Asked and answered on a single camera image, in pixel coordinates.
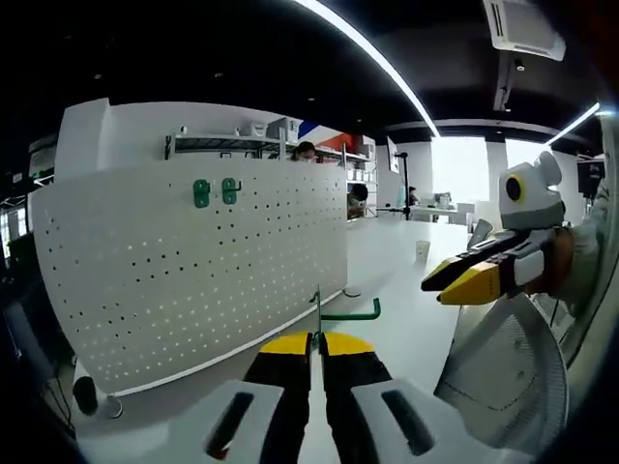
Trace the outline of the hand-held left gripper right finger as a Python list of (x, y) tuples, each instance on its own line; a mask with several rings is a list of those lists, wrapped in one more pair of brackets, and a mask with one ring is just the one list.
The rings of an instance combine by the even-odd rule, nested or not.
[(453, 407), (395, 379), (373, 347), (346, 333), (321, 337), (326, 417), (342, 463), (487, 463)]

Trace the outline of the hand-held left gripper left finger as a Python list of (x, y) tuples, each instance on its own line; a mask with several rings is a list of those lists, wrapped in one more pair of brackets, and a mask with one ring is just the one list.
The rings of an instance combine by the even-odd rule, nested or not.
[(265, 344), (178, 420), (180, 463), (295, 463), (310, 412), (312, 333)]

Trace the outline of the person's right hand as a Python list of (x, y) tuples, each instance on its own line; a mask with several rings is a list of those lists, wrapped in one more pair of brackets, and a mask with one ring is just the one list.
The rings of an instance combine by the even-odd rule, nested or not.
[(550, 246), (550, 258), (545, 270), (531, 281), (525, 291), (528, 294), (556, 296), (571, 271), (575, 250), (575, 239), (568, 228), (556, 229)]

